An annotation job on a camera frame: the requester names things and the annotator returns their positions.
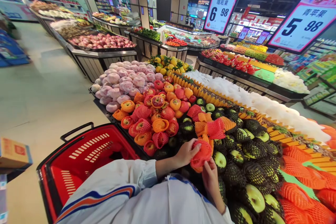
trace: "orange netting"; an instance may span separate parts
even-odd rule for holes
[[[307,209],[307,214],[310,215],[315,224],[334,224],[335,215],[320,202],[313,200],[313,208]]]
[[[312,199],[297,184],[285,182],[278,192],[300,209],[310,209],[314,206]]]
[[[305,166],[300,164],[296,159],[289,156],[282,156],[286,167],[283,171],[294,177],[310,178],[310,173]]]
[[[290,146],[283,149],[283,154],[295,158],[299,163],[309,161],[312,157],[309,153],[299,149],[296,146]]]
[[[184,90],[184,94],[185,94],[185,96],[189,99],[190,96],[192,96],[192,95],[194,94],[194,92],[193,92],[190,88],[187,87],[187,88]]]
[[[152,139],[152,133],[151,132],[146,132],[146,133],[139,133],[138,135],[136,135],[136,137],[134,138],[134,142],[137,145],[140,146],[144,146],[145,143],[149,140]]]
[[[226,118],[226,117],[220,117],[220,119],[223,121],[224,123],[224,128],[225,128],[225,131],[228,131],[228,130],[231,130],[233,129],[234,127],[236,127],[236,123],[231,121],[229,118]]]
[[[297,208],[290,201],[286,199],[279,199],[283,207],[286,224],[314,224],[313,219],[303,210]]]
[[[130,116],[124,117],[121,120],[121,126],[126,130],[128,130],[133,124],[134,124],[133,119]]]
[[[149,132],[152,129],[151,124],[144,118],[140,118],[135,127],[140,133]]]
[[[176,99],[177,97],[176,97],[176,94],[174,94],[173,92],[168,92],[167,93],[167,101],[171,101],[171,100],[173,100],[173,99]]]
[[[128,113],[122,110],[116,110],[113,115],[112,115],[116,120],[121,121],[124,119],[126,116],[129,116]]]
[[[144,102],[144,100],[145,100],[145,97],[142,94],[140,94],[139,92],[134,97],[134,102],[135,103]]]
[[[326,188],[336,190],[336,176],[326,171],[318,171],[326,180]]]
[[[154,156],[157,148],[155,147],[155,144],[153,141],[149,140],[145,143],[145,146],[143,147],[144,151],[147,153],[148,156]]]
[[[333,189],[322,189],[315,194],[323,205],[332,211],[336,211],[336,191]]]
[[[161,119],[161,118],[158,118],[157,120],[155,120],[153,122],[153,130],[156,132],[156,133],[159,133],[159,132],[163,132],[165,131],[166,129],[168,129],[168,126],[169,126],[169,122],[168,120],[166,119]]]
[[[326,180],[325,178],[318,173],[317,171],[315,171],[312,168],[307,167],[306,168],[309,173],[310,173],[310,178],[302,178],[302,177],[298,177],[297,179],[304,184],[305,186],[312,188],[312,189],[317,189],[320,190],[322,188],[325,188],[325,184],[326,184]]]
[[[156,148],[161,149],[165,144],[168,143],[169,136],[166,132],[154,133],[152,136],[152,140]]]
[[[121,103],[121,110],[132,113],[135,109],[135,104],[131,100],[127,100]]]

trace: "red apple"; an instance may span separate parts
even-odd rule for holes
[[[152,106],[154,108],[161,108],[165,104],[164,98],[161,95],[155,95],[152,98]]]
[[[190,96],[189,100],[190,103],[194,103],[196,101],[196,96]]]

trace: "yellow fruit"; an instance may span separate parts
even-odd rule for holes
[[[157,67],[155,68],[155,72],[159,73],[161,69],[162,69],[162,67],[157,66]]]
[[[160,74],[162,74],[163,76],[165,76],[165,75],[167,74],[167,70],[164,69],[164,68],[162,68],[162,69],[160,70]]]
[[[154,59],[154,62],[156,62],[156,63],[161,63],[161,58],[156,57],[156,58]]]
[[[170,61],[170,63],[173,64],[174,67],[176,67],[176,65],[177,65],[177,61],[176,61],[176,59],[172,59],[172,60]]]

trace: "green apple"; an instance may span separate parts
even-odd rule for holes
[[[266,202],[267,205],[270,205],[275,210],[280,210],[279,202],[271,194],[265,195],[264,199],[265,199],[265,202]]]
[[[265,199],[261,192],[254,185],[247,184],[246,193],[253,209],[257,213],[264,211],[266,205]]]
[[[253,224],[251,216],[246,212],[244,208],[239,208],[239,212],[241,212],[247,224]]]

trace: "orange foam net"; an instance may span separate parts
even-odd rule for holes
[[[286,199],[280,199],[279,202],[283,207],[286,224],[299,224],[299,223],[314,224],[313,219],[307,213],[297,208],[290,201]]]
[[[336,191],[333,189],[322,189],[315,194],[323,205],[332,211],[336,211]]]
[[[300,164],[296,159],[289,156],[282,156],[286,167],[282,169],[285,173],[294,177],[310,178],[310,173],[305,166]]]
[[[145,97],[142,94],[140,94],[139,92],[134,97],[134,102],[135,103],[144,102],[144,100],[145,100]]]
[[[224,123],[225,131],[229,131],[229,130],[233,129],[234,127],[236,127],[236,125],[237,125],[235,122],[231,121],[229,118],[220,117],[220,119]]]
[[[325,188],[326,186],[325,178],[320,173],[318,173],[316,170],[312,168],[307,167],[306,169],[310,173],[310,178],[298,177],[297,179],[302,184],[312,189],[320,190],[322,188]]]
[[[307,209],[307,214],[310,215],[315,224],[334,224],[335,215],[320,202],[313,200],[313,208]]]
[[[325,187],[336,190],[336,176],[326,171],[317,171],[325,178]]]
[[[161,119],[161,118],[158,118],[157,120],[155,120],[152,125],[153,130],[156,133],[165,131],[166,129],[168,129],[168,126],[169,126],[168,120]]]
[[[121,121],[126,116],[129,116],[129,114],[122,110],[116,110],[112,115],[116,120]]]
[[[297,184],[285,182],[278,192],[283,198],[289,200],[300,209],[305,210],[314,207],[313,200]]]
[[[312,157],[309,153],[299,149],[296,146],[290,146],[283,149],[283,154],[296,159],[299,163],[309,161]]]
[[[152,133],[151,132],[146,132],[146,133],[139,133],[138,135],[136,135],[136,137],[134,138],[134,142],[137,145],[140,146],[144,146],[145,143],[149,140],[152,139]]]
[[[132,113],[135,109],[135,104],[131,100],[127,100],[121,103],[121,110]]]

